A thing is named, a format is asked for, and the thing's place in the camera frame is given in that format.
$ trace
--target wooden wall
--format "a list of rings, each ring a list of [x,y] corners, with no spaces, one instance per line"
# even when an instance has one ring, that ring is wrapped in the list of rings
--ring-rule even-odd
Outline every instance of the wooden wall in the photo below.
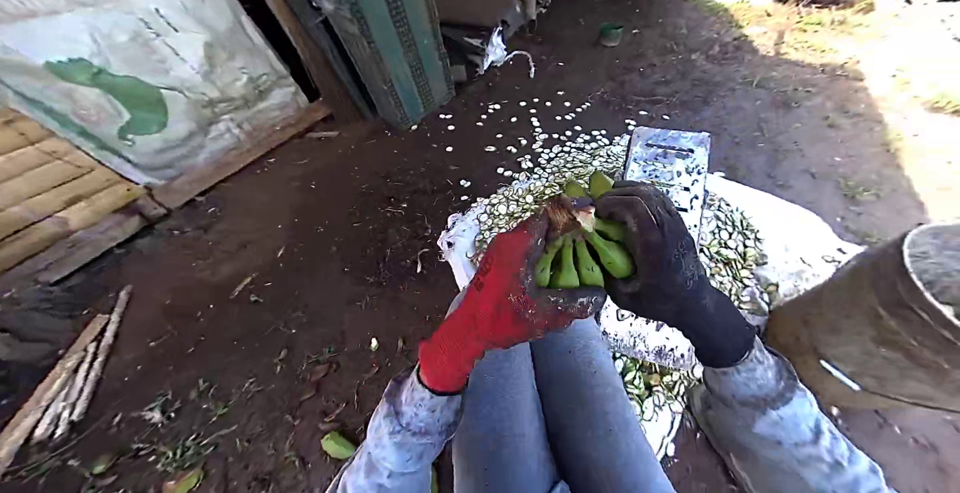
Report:
[[[0,273],[145,193],[32,119],[0,109]]]

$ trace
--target green crate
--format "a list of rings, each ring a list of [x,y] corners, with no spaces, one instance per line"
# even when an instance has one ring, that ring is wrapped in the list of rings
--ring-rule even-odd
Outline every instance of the green crate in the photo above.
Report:
[[[409,129],[453,97],[433,0],[328,0],[326,11],[387,122]]]

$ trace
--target sleeve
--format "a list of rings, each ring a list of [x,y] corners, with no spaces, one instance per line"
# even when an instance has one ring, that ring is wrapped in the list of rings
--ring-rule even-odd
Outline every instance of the sleeve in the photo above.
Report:
[[[786,358],[761,340],[740,363],[704,368],[697,423],[753,492],[895,493],[881,467],[820,411]]]
[[[438,396],[416,372],[390,381],[366,426],[366,440],[327,493],[430,491],[434,459],[457,428],[462,396]]]

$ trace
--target black glove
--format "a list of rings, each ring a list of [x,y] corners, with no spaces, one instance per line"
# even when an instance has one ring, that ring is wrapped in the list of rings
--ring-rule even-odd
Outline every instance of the black glove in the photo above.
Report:
[[[750,352],[754,327],[710,285],[693,237],[663,192],[618,181],[596,201],[596,215],[626,225],[624,245],[637,267],[607,285],[617,306],[676,327],[706,367],[729,367]]]

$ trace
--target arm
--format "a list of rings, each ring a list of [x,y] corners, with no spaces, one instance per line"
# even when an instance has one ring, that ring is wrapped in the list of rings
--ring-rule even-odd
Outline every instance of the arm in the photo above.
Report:
[[[703,364],[691,393],[697,423],[751,492],[885,492],[883,473],[820,412],[789,362],[765,349],[730,299],[713,288],[693,238],[652,185],[618,182],[597,215],[626,228],[634,277],[612,281],[620,307],[676,327]]]
[[[420,344],[415,374],[390,382],[366,440],[328,493],[429,491],[431,464],[456,430],[460,393],[484,352],[543,337],[600,310],[606,293],[599,287],[549,290],[534,284],[548,227],[544,214],[535,215],[490,242],[462,302],[455,300]]]
[[[430,491],[430,469],[460,420],[462,397],[438,396],[418,369],[390,381],[366,427],[366,440],[327,493]]]
[[[786,358],[753,343],[740,363],[704,368],[704,384],[690,396],[697,423],[738,481],[748,491],[893,491]]]

